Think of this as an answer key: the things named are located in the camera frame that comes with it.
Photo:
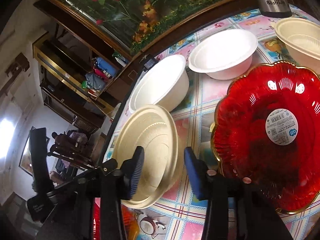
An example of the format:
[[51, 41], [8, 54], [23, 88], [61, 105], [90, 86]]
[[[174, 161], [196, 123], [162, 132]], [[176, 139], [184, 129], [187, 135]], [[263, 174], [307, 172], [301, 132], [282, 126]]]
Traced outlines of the small beige bowl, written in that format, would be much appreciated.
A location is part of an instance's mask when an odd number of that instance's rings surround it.
[[319, 74], [319, 25], [303, 18], [279, 20], [274, 31], [300, 65]]

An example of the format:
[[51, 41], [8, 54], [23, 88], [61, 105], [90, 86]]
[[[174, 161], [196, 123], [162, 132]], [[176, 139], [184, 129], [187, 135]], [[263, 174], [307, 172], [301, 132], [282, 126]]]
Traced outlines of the small black device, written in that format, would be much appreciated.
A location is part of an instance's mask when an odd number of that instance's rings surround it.
[[142, 59], [143, 70], [148, 72], [150, 68], [152, 68], [155, 64], [158, 63], [158, 60], [154, 58], [152, 55], [145, 55]]

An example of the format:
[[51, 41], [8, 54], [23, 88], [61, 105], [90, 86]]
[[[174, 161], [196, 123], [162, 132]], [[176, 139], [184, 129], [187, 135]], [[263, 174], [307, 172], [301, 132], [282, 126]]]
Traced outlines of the large white bowl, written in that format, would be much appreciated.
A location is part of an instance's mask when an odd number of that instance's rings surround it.
[[134, 113], [146, 105], [159, 105], [174, 110], [185, 98], [189, 77], [182, 55], [171, 55], [155, 64], [139, 81], [129, 99], [129, 111]]

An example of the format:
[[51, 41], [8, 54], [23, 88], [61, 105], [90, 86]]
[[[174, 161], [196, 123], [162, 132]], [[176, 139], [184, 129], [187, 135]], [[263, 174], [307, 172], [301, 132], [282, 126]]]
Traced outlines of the red plate with sticker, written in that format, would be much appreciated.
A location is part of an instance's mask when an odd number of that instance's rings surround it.
[[212, 152], [228, 179], [249, 178], [282, 213], [319, 196], [319, 76], [289, 61], [236, 78], [215, 109]]

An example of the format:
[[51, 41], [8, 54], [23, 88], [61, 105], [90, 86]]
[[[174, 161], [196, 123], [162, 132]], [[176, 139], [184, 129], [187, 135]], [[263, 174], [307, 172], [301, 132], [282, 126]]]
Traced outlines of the large beige bowl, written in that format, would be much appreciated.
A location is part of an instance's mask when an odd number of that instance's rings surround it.
[[175, 184], [183, 169], [179, 144], [176, 125], [165, 108], [146, 105], [130, 116], [116, 139], [112, 157], [120, 166], [141, 146], [144, 164], [136, 193], [130, 200], [122, 200], [122, 204], [146, 209]]

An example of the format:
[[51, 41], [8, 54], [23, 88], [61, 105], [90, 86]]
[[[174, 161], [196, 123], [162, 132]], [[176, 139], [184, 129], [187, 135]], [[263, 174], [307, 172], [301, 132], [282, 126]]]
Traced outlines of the floral wall mural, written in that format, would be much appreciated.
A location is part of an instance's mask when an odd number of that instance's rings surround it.
[[222, 0], [58, 0], [134, 55], [188, 16]]

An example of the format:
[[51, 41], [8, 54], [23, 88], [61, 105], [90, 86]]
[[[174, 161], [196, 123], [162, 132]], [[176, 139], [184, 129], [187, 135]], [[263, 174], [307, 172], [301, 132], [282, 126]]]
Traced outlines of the seated person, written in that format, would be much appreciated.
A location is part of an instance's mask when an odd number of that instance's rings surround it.
[[65, 168], [73, 167], [87, 170], [93, 167], [85, 134], [77, 131], [73, 131], [70, 134], [53, 132], [52, 138], [54, 143], [50, 147], [48, 154], [60, 159]]

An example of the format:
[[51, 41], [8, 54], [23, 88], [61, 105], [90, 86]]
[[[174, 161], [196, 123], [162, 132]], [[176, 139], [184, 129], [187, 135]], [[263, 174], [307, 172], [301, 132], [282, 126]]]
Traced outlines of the grey jug on counter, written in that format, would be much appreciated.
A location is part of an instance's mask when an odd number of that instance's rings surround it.
[[105, 88], [106, 83], [95, 73], [87, 73], [86, 78], [86, 87], [93, 90], [102, 90]]

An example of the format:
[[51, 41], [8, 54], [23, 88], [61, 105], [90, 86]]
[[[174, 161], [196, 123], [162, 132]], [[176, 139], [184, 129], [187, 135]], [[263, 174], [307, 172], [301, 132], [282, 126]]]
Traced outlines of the blue bottle on counter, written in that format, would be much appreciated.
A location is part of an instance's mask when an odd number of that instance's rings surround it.
[[96, 64], [98, 68], [110, 74], [112, 77], [115, 77], [117, 75], [118, 70], [114, 66], [106, 62], [104, 59], [102, 59], [101, 57], [97, 57]]

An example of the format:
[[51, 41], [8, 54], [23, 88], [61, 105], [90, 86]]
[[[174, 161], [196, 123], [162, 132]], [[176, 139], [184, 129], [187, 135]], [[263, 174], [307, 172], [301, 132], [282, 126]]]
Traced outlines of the red plate without sticker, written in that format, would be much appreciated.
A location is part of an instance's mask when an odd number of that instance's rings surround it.
[[92, 215], [93, 215], [92, 239], [100, 240], [100, 198], [94, 199]]

